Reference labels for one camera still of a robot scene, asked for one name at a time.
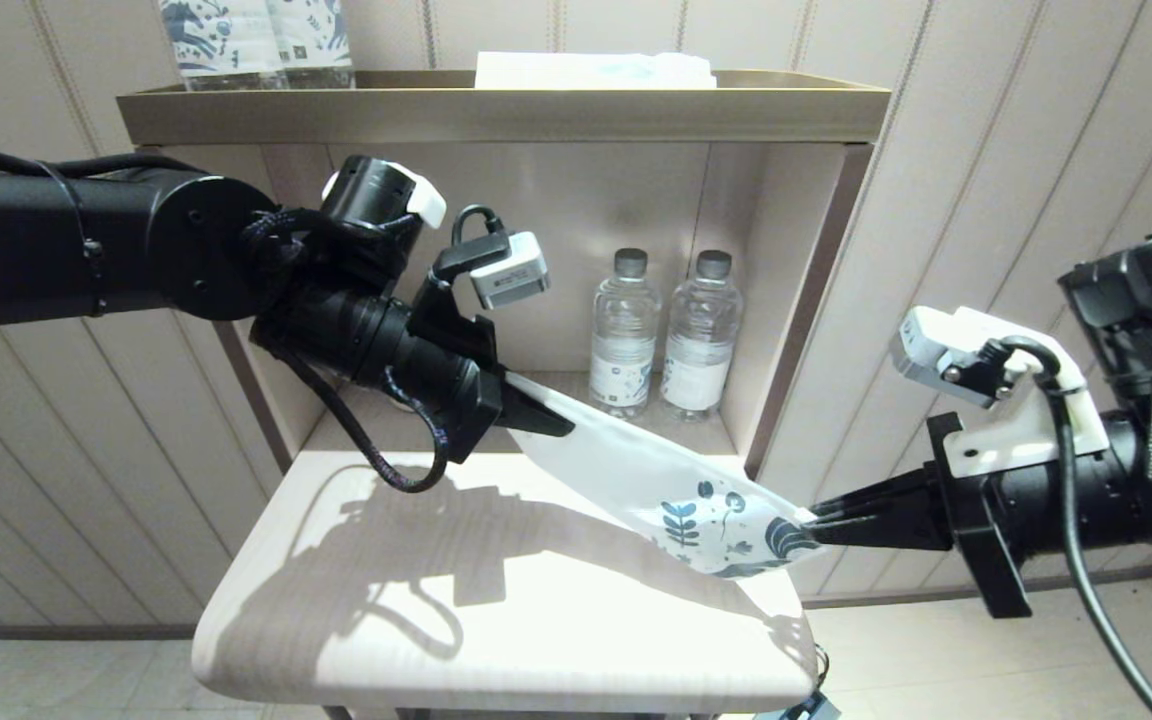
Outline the white blue floral pouch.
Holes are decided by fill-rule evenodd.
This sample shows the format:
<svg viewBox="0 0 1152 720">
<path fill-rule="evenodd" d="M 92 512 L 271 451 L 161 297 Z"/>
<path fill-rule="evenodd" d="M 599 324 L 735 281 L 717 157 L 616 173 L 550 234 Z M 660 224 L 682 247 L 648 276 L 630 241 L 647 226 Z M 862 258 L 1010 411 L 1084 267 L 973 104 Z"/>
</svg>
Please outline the white blue floral pouch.
<svg viewBox="0 0 1152 720">
<path fill-rule="evenodd" d="M 812 511 L 735 465 L 540 382 L 526 384 L 575 423 L 561 438 L 511 430 L 526 458 L 681 564 L 708 577 L 742 579 L 823 553 L 823 544 L 804 530 L 814 521 Z"/>
</svg>

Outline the clear water bottle grey cap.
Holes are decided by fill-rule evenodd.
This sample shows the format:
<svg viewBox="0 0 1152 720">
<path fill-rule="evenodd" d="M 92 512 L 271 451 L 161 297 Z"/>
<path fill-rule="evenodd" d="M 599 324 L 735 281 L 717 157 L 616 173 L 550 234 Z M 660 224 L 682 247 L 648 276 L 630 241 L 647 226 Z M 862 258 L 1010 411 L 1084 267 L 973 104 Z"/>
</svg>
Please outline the clear water bottle grey cap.
<svg viewBox="0 0 1152 720">
<path fill-rule="evenodd" d="M 721 406 L 744 310 L 732 272 L 730 253 L 704 250 L 673 291 L 660 397 L 676 420 L 705 420 Z"/>
<path fill-rule="evenodd" d="M 614 252 L 612 273 L 594 291 L 589 393 L 602 414 L 645 414 L 657 353 L 660 296 L 647 281 L 647 253 Z"/>
</svg>

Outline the beige wooden shelf unit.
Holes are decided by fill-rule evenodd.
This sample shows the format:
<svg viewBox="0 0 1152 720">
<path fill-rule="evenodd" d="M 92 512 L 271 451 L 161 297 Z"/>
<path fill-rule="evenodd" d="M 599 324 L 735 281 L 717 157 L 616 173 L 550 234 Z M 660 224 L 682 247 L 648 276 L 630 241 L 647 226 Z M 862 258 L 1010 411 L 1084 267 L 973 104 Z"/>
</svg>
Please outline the beige wooden shelf unit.
<svg viewBox="0 0 1152 720">
<path fill-rule="evenodd" d="M 311 204 L 353 152 L 536 232 L 553 286 L 492 313 L 508 366 L 585 392 L 594 285 L 643 247 L 668 291 L 735 258 L 744 325 L 717 418 L 646 427 L 756 473 L 844 250 L 872 143 L 271 143 L 146 146 Z M 382 488 L 335 420 L 306 434 L 198 624 L 210 691 L 270 705 L 714 714 L 795 705 L 817 652 L 783 570 L 664 556 L 490 430 L 422 495 Z"/>
</svg>

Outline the black blue-edged device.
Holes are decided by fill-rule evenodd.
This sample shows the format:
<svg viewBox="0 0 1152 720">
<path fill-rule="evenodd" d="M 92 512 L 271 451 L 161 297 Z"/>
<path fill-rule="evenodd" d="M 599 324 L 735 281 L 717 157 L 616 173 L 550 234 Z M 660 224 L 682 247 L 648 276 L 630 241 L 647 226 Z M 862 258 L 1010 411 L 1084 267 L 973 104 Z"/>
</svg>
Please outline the black blue-edged device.
<svg viewBox="0 0 1152 720">
<path fill-rule="evenodd" d="M 791 707 L 759 712 L 751 720 L 841 720 L 842 712 L 823 691 L 810 694 Z"/>
</svg>

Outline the white blue flat packet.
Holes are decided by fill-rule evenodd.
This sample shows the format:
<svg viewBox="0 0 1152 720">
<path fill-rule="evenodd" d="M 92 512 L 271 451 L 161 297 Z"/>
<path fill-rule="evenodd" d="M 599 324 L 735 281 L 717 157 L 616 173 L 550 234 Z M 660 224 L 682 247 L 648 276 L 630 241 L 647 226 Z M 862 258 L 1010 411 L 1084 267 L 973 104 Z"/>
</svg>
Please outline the white blue flat packet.
<svg viewBox="0 0 1152 720">
<path fill-rule="evenodd" d="M 477 55 L 484 90 L 713 90 L 707 59 L 681 53 L 488 53 Z"/>
</svg>

